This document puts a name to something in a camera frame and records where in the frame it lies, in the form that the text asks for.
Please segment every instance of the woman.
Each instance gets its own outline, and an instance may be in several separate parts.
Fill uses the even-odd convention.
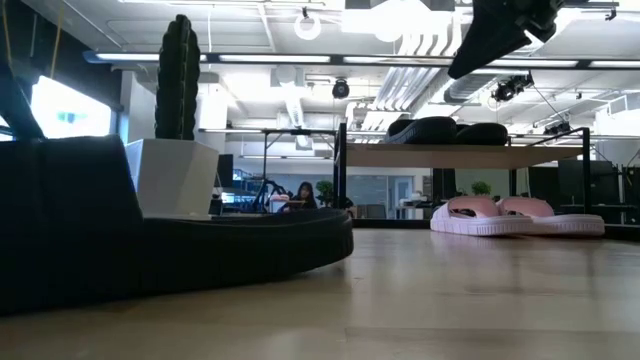
[[[313,186],[309,182],[303,182],[298,188],[298,195],[291,198],[293,203],[286,204],[280,211],[289,212],[292,210],[311,210],[317,209],[316,199],[313,196]]]

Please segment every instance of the long dark hair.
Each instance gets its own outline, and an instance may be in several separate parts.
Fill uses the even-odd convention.
[[[300,193],[302,192],[302,189],[305,187],[309,191],[309,196],[306,199],[303,199]],[[310,182],[305,181],[302,184],[300,184],[300,187],[298,188],[297,197],[298,199],[305,201],[305,204],[304,204],[305,208],[310,208],[310,209],[318,208],[318,204],[316,204],[316,198],[313,194],[313,185],[311,185]]]

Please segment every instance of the potted plant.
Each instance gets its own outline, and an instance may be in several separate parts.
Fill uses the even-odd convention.
[[[318,181],[316,190],[320,193],[320,195],[316,196],[316,199],[320,201],[320,205],[331,207],[333,205],[333,183],[327,180]]]
[[[491,185],[484,181],[476,181],[471,184],[471,191],[476,196],[491,195]]]
[[[194,140],[200,49],[191,22],[176,16],[162,38],[155,139],[127,145],[145,216],[207,217],[218,152]]]

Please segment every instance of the security camera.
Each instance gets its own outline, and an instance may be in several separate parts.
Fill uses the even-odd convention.
[[[349,96],[349,85],[347,85],[347,80],[345,79],[337,79],[336,84],[333,85],[333,94],[334,99],[344,99]]]

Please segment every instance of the white planter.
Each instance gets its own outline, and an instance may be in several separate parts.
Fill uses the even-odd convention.
[[[206,218],[218,152],[195,141],[142,139],[126,146],[145,217]]]

